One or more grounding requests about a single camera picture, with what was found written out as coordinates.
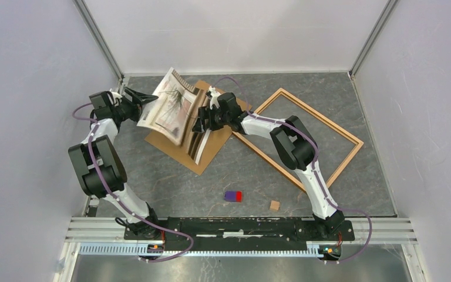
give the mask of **white wall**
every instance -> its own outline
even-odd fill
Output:
[[[51,281],[84,201],[70,114],[116,83],[72,1],[0,1],[0,281]]]
[[[400,1],[356,85],[433,281],[451,281],[451,1]]]
[[[386,0],[86,0],[124,73],[348,71]]]

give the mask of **gray floor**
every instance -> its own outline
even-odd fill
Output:
[[[190,83],[203,79],[214,83],[220,75],[188,76]],[[330,118],[364,141],[364,146],[330,187],[333,198],[342,207],[358,207],[373,216],[393,216],[395,211],[386,181],[371,142],[364,114],[346,73],[292,73],[234,75],[256,109],[280,87]],[[129,87],[151,94],[162,77],[130,78]],[[229,81],[220,88],[239,91]],[[352,149],[352,143],[329,130],[321,122],[276,100],[263,113],[272,118],[298,115],[321,148],[320,165],[329,177]],[[115,148],[125,165],[128,183],[135,193],[149,202],[160,217],[166,216],[309,216],[311,205],[306,194],[293,186],[253,151],[232,137],[209,167],[197,176],[146,141],[149,131],[125,122],[115,140]],[[252,139],[266,153],[275,155],[273,145]],[[241,190],[242,203],[223,200],[225,190]],[[271,200],[281,203],[270,211]],[[100,202],[97,216],[119,216],[113,206]]]
[[[353,254],[361,246],[344,245]],[[180,257],[142,263],[129,256],[79,256],[72,281],[412,281],[400,245],[370,245],[359,257],[323,265],[302,257]]]

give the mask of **small wooden cube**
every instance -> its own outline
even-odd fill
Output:
[[[278,201],[271,201],[270,210],[277,212],[279,210],[279,205],[280,205],[280,203]]]

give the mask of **cable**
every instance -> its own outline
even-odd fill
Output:
[[[84,104],[84,105],[82,105],[82,106],[76,108],[76,109],[73,111],[72,116],[73,116],[75,119],[78,119],[78,120],[87,120],[87,121],[90,121],[90,122],[93,122],[93,123],[94,123],[94,128],[93,128],[92,131],[89,133],[89,138],[88,138],[88,140],[87,140],[87,148],[89,149],[89,155],[90,155],[90,159],[91,159],[91,161],[92,161],[92,164],[94,165],[94,168],[96,169],[97,175],[99,176],[99,179],[101,180],[101,183],[103,183],[103,186],[104,186],[106,192],[107,192],[110,196],[112,196],[112,197],[120,204],[120,207],[122,207],[123,210],[125,210],[127,213],[131,214],[133,217],[139,219],[140,221],[142,221],[142,222],[144,222],[144,223],[148,224],[149,226],[152,226],[152,227],[154,227],[154,228],[156,228],[156,229],[159,229],[159,230],[161,230],[161,231],[165,231],[165,232],[169,232],[169,233],[173,233],[173,234],[176,234],[176,235],[180,235],[180,236],[186,237],[186,238],[188,238],[188,240],[191,241],[190,244],[189,244],[189,246],[188,246],[188,248],[186,248],[185,250],[183,250],[183,251],[181,251],[181,252],[179,252],[179,253],[177,253],[177,254],[174,254],[174,255],[172,255],[172,256],[168,256],[168,257],[165,257],[165,258],[160,258],[160,259],[157,259],[157,260],[148,260],[148,259],[146,259],[146,262],[147,262],[147,263],[159,263],[159,262],[163,262],[163,261],[169,261],[169,260],[172,260],[172,259],[174,259],[174,258],[176,258],[176,257],[182,256],[184,253],[186,253],[186,252],[188,252],[189,250],[191,250],[191,248],[192,248],[193,245],[194,245],[194,240],[193,240],[193,238],[192,238],[191,236],[189,236],[188,234],[179,232],[179,231],[174,231],[174,230],[170,230],[170,229],[167,229],[167,228],[165,228],[165,227],[162,227],[162,226],[158,226],[158,225],[156,225],[156,224],[154,224],[154,223],[152,223],[152,222],[146,220],[145,218],[143,218],[143,217],[137,215],[135,212],[131,211],[127,206],[125,206],[125,204],[118,198],[118,196],[116,196],[116,195],[111,191],[110,187],[108,186],[108,183],[106,183],[106,179],[103,177],[103,173],[101,172],[101,169],[99,168],[99,165],[97,164],[96,156],[94,155],[94,151],[93,151],[93,149],[92,149],[92,139],[94,138],[94,135],[95,135],[95,133],[96,133],[98,127],[99,127],[99,122],[97,122],[96,119],[91,119],[91,118],[88,118],[88,117],[84,117],[84,118],[83,118],[83,117],[80,117],[80,116],[76,116],[76,115],[75,115],[75,113],[76,113],[78,110],[80,110],[80,109],[83,108],[83,107],[87,107],[87,106],[89,106],[89,105],[92,105],[92,103],[87,103],[87,104]]]
[[[343,208],[343,207],[338,207],[335,203],[333,203],[329,198],[328,198],[328,193],[326,193],[326,190],[324,189],[324,186],[322,184],[321,178],[319,176],[319,173],[317,172],[317,170],[315,169],[315,162],[317,161],[317,158],[319,157],[319,148],[317,148],[317,145],[314,143],[314,141],[312,141],[305,133],[301,132],[300,130],[298,130],[297,128],[295,128],[294,126],[286,123],[286,122],[281,122],[279,120],[274,120],[274,119],[269,119],[267,117],[262,117],[262,116],[256,116],[254,114],[252,114],[249,110],[250,108],[250,104],[248,103],[248,99],[246,97],[246,95],[244,94],[243,91],[243,87],[241,87],[241,85],[239,84],[239,82],[237,82],[237,80],[235,80],[233,77],[231,76],[224,76],[221,79],[217,80],[216,83],[213,85],[213,87],[215,87],[215,85],[217,85],[219,82],[221,82],[222,80],[225,79],[229,79],[230,81],[234,82],[236,84],[236,86],[238,86],[240,92],[241,92],[241,96],[245,99],[246,101],[246,112],[248,114],[248,116],[253,117],[254,119],[258,119],[258,120],[262,120],[265,122],[271,122],[271,123],[275,123],[275,124],[280,124],[280,125],[284,125],[287,128],[290,128],[291,130],[293,130],[294,132],[296,132],[297,134],[299,134],[300,136],[303,137],[303,139],[305,139],[308,143],[310,143],[310,145],[314,148],[314,159],[312,161],[312,172],[315,174],[315,178],[317,179],[317,182],[319,184],[319,187],[322,190],[322,194],[324,195],[324,198],[326,199],[326,201],[328,202],[328,204],[330,206],[332,206],[333,208],[340,210],[342,212],[354,212],[354,213],[360,213],[363,214],[366,218],[367,221],[369,222],[369,235],[367,237],[366,242],[364,243],[364,245],[362,246],[362,248],[356,252],[355,254],[344,258],[343,260],[340,261],[324,261],[325,263],[332,263],[332,264],[339,264],[339,263],[343,263],[345,261],[351,260],[353,258],[355,258],[356,256],[360,255],[369,245],[369,242],[371,241],[371,235],[372,235],[372,221],[371,221],[371,217],[363,210],[359,210],[359,209],[347,209],[347,208]]]

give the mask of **empty wooden frame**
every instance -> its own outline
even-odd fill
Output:
[[[329,126],[334,131],[338,132],[341,136],[347,138],[350,142],[352,142],[355,146],[350,151],[350,153],[346,156],[346,158],[341,162],[338,166],[338,168],[333,172],[331,177],[327,180],[326,185],[328,188],[333,184],[333,182],[336,180],[336,178],[339,176],[339,174],[344,170],[344,168],[348,165],[348,163],[352,160],[352,158],[357,154],[357,152],[360,150],[362,145],[364,145],[364,142],[355,137],[353,134],[349,133],[345,129],[341,128],[341,126],[334,123],[332,120],[328,119],[321,113],[317,112],[315,109],[304,103],[302,100],[298,99],[288,91],[284,90],[283,88],[279,88],[272,96],[270,96],[260,107],[258,107],[254,113],[260,114],[264,109],[266,109],[274,100],[276,100],[278,97],[283,96],[287,98],[288,100],[292,101],[297,106],[301,107],[303,110],[308,112],[309,114],[313,115],[316,119],[322,121],[325,125]],[[259,155],[262,159],[264,159],[266,162],[268,162],[270,165],[272,165],[276,170],[278,170],[281,174],[283,174],[289,181],[291,181],[293,184],[298,186],[301,190],[304,190],[303,184],[291,173],[286,171],[282,166],[280,166],[276,161],[272,160],[267,154],[262,152],[257,146],[255,146],[253,143],[251,143],[248,139],[246,139],[243,135],[233,132],[233,134],[240,139],[246,146],[248,146],[250,149],[252,149],[257,155]]]

